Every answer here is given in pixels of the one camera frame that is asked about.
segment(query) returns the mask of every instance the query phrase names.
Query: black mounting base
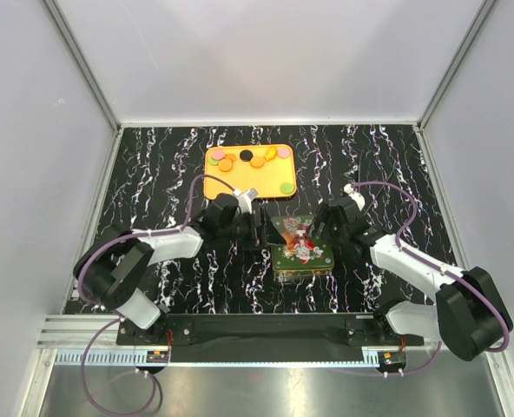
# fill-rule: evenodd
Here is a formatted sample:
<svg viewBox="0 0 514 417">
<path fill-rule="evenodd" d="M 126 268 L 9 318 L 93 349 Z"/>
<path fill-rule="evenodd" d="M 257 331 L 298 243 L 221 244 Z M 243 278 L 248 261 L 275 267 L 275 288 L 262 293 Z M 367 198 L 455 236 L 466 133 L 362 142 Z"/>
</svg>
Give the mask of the black mounting base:
<svg viewBox="0 0 514 417">
<path fill-rule="evenodd" d="M 172 362 L 316 362 L 362 361 L 362 347 L 400 346 L 401 339 L 349 337 L 348 325 L 376 321 L 372 314 L 169 314 L 161 340 L 131 333 L 120 326 L 119 345 L 166 346 L 166 331 L 174 334 Z M 410 337 L 407 346 L 421 346 Z"/>
</svg>

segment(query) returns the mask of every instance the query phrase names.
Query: orange cookie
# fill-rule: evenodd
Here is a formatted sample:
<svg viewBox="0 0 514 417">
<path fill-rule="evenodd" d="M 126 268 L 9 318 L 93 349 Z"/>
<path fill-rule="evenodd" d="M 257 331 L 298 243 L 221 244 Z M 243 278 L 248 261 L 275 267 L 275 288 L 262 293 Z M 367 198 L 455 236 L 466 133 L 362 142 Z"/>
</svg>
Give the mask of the orange cookie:
<svg viewBox="0 0 514 417">
<path fill-rule="evenodd" d="M 265 165 L 265 158 L 262 156 L 254 156 L 251 158 L 249 164 L 254 168 L 261 168 L 263 165 Z"/>
<path fill-rule="evenodd" d="M 230 169 L 232 169 L 232 165 L 232 161 L 224 158 L 219 162 L 219 170 L 222 172 L 228 172 Z"/>
</svg>

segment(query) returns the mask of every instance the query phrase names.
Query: orange tray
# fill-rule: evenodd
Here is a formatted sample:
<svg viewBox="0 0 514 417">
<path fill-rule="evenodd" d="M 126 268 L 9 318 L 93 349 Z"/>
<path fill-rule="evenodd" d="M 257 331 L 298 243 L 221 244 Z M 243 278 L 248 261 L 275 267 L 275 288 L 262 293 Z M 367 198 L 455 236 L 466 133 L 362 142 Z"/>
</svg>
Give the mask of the orange tray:
<svg viewBox="0 0 514 417">
<path fill-rule="evenodd" d="M 256 158 L 251 162 L 242 161 L 240 153 L 243 150 L 251 151 L 253 158 Z M 224 156 L 214 159 L 215 151 L 219 151 L 218 154 L 222 152 Z M 221 159 L 233 159 L 228 155 L 234 156 L 235 161 L 229 171 L 223 171 L 221 168 L 224 169 L 224 165 L 228 166 L 229 164 L 226 162 L 221 164 Z M 268 161 L 265 161 L 260 168 L 254 168 L 252 165 L 259 165 L 256 162 L 263 163 L 262 158 L 266 158 Z M 290 197 L 297 191 L 293 151 L 284 144 L 211 148 L 205 154 L 205 174 L 217 176 L 240 191 L 256 189 L 259 193 L 257 198 Z M 230 194 L 230 190 L 213 179 L 205 178 L 204 193 L 208 199 L 213 200 L 219 193 Z"/>
</svg>

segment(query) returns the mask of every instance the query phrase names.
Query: yellow tray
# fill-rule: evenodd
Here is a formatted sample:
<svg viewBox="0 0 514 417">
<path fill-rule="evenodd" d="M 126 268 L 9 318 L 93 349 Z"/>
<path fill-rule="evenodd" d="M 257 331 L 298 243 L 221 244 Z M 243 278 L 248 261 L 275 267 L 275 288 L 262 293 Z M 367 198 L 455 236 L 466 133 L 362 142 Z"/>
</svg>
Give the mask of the yellow tray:
<svg viewBox="0 0 514 417">
<path fill-rule="evenodd" d="M 277 152 L 281 149 L 289 151 L 289 157 L 280 158 L 278 155 L 265 162 L 261 168 L 254 168 L 250 162 L 244 162 L 240 159 L 242 150 L 250 150 L 254 156 L 265 156 L 266 152 L 275 147 Z M 212 154 L 216 150 L 221 150 L 224 154 L 232 154 L 236 160 L 231 170 L 223 172 L 218 165 L 210 163 Z M 297 191 L 297 183 L 295 178 L 295 167 L 293 164 L 293 151 L 288 145 L 250 145 L 250 146 L 220 146 L 211 148 L 205 154 L 205 174 L 210 174 L 226 181 L 235 189 L 245 191 L 247 189 L 256 189 L 259 193 L 258 198 L 276 198 L 290 197 Z M 283 184 L 292 184 L 293 191 L 289 193 L 282 192 L 280 187 Z M 221 183 L 205 178 L 204 185 L 205 196 L 211 200 L 216 198 L 219 193 L 230 194 L 230 190 Z"/>
</svg>

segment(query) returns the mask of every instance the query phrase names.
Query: cable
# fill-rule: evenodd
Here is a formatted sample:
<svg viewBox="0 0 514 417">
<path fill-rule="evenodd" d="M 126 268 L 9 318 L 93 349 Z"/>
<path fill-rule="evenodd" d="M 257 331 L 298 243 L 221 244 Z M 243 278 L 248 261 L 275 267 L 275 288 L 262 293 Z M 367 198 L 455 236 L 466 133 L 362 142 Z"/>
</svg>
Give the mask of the cable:
<svg viewBox="0 0 514 417">
<path fill-rule="evenodd" d="M 385 179 L 385 182 L 389 182 L 390 179 L 392 178 L 392 176 L 394 175 L 394 172 L 396 172 L 396 167 L 392 168 L 392 172 L 390 173 L 390 175 Z M 367 213 L 369 213 L 369 210 L 371 209 L 372 205 L 377 201 L 377 199 L 379 198 L 379 195 L 380 193 L 382 193 L 382 190 L 383 189 L 380 189 L 377 194 L 375 194 L 375 196 L 372 198 L 372 201 L 369 203 L 369 205 L 367 206 L 367 208 L 365 209 L 365 211 L 363 212 L 363 215 L 366 215 Z"/>
<path fill-rule="evenodd" d="M 111 326 L 114 326 L 116 323 L 120 322 L 120 319 L 115 319 L 115 320 L 112 320 L 111 322 L 105 324 L 102 328 L 100 328 L 99 330 L 97 330 L 97 332 L 94 334 L 94 336 L 91 338 L 91 340 L 89 341 L 89 343 L 87 344 L 87 347 L 85 348 L 85 350 L 83 351 L 83 357 L 82 357 L 82 364 L 80 366 L 80 372 L 82 374 L 82 384 L 83 384 L 83 392 L 85 393 L 85 395 L 87 396 L 87 399 L 88 401 L 91 403 L 91 405 L 93 407 L 95 407 L 97 410 L 99 410 L 101 413 L 106 413 L 108 415 L 115 415 L 115 416 L 133 416 L 133 415 L 138 415 L 138 414 L 141 414 L 143 413 L 145 410 L 147 410 L 147 408 L 151 405 L 151 402 L 153 402 L 153 399 L 155 398 L 155 394 L 156 394 L 156 389 L 157 389 L 157 380 L 156 378 L 150 374 L 149 372 L 145 372 L 144 374 L 146 376 L 149 376 L 149 378 L 151 378 L 151 381 L 153 382 L 153 391 L 151 392 L 151 395 L 149 396 L 149 399 L 147 400 L 147 402 L 145 403 L 145 405 L 143 407 L 141 407 L 139 410 L 137 411 L 132 411 L 130 413 L 117 413 L 115 411 L 112 411 L 112 410 L 108 410 L 107 408 L 101 406 L 96 400 L 95 398 L 93 397 L 93 395 L 91 394 L 91 392 L 89 391 L 89 388 L 87 386 L 87 379 L 85 378 L 85 361 L 87 359 L 87 354 L 89 352 L 89 350 L 91 349 L 91 346 L 93 346 L 93 343 L 95 343 L 95 340 L 97 337 L 99 337 L 101 335 L 102 332 L 104 332 L 107 328 L 111 327 Z"/>
</svg>

